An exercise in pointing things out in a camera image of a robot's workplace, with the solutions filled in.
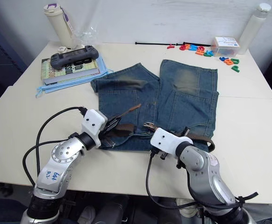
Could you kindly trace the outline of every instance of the white table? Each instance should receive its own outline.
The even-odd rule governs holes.
[[[35,145],[37,132],[52,114],[75,105],[98,108],[98,97],[90,84],[81,84],[35,98],[40,86],[41,59],[56,52],[50,42],[25,73],[0,98],[0,182],[29,184],[21,160]],[[198,56],[191,51],[167,50],[164,46],[103,44],[96,47],[108,68],[120,70],[137,62],[158,75],[161,60],[172,59],[190,65],[218,69],[216,143],[214,155],[221,175],[232,192],[259,196],[251,203],[272,203],[272,91],[250,53],[240,58],[240,73],[217,58]],[[64,139],[81,130],[82,116],[75,111],[52,120],[41,142]],[[53,145],[40,148],[41,166],[50,157]],[[76,167],[69,189],[146,195],[145,175],[148,152],[91,150]],[[27,160],[36,179],[35,153]],[[150,189],[157,196],[189,198],[186,172],[175,167],[172,157],[155,157],[150,173]]]

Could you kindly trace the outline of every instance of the book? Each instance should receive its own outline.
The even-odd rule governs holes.
[[[41,80],[43,80],[46,85],[99,73],[100,69],[96,60],[92,60],[90,63],[69,63],[60,70],[52,68],[49,58],[42,60]]]

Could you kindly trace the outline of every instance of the denim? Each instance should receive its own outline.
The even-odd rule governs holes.
[[[133,124],[128,137],[112,137],[114,144],[103,142],[102,148],[112,150],[148,151],[153,132],[143,127],[152,122],[173,133],[187,126],[190,133],[211,138],[215,130],[217,70],[163,60],[160,77],[140,63],[91,82],[99,95],[99,110],[108,118],[129,108],[141,107],[125,115],[120,124]],[[194,142],[208,151],[204,143]]]

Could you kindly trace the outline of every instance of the plastic box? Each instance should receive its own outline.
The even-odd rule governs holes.
[[[215,37],[211,50],[214,53],[215,57],[227,56],[234,57],[236,56],[240,45],[237,43],[234,37]]]

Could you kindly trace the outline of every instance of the denim shorts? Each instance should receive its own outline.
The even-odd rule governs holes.
[[[133,124],[129,136],[112,137],[102,148],[112,150],[148,151],[153,132],[143,126],[152,122],[172,133],[187,126],[190,133],[211,138],[215,130],[217,70],[163,60],[160,77],[140,63],[91,82],[99,95],[99,110],[108,118],[129,108],[141,107],[125,115],[120,124]],[[208,151],[207,144],[194,142]]]

